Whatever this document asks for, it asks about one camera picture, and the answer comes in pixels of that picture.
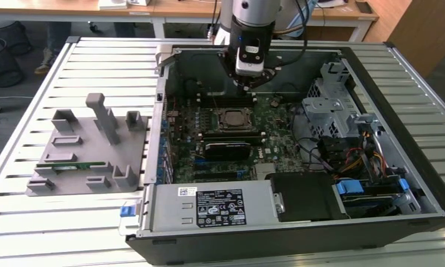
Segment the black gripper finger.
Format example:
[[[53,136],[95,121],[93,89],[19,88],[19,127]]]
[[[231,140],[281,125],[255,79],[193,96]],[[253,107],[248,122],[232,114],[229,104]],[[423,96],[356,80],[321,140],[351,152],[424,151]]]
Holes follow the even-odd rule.
[[[225,73],[228,77],[233,79],[233,82],[236,84],[236,95],[245,96],[244,79],[241,75],[236,73],[236,55],[231,53],[229,50],[220,50],[217,56]]]
[[[275,68],[265,68],[259,76],[244,77],[244,95],[247,95],[253,89],[263,86],[273,80],[277,75]]]

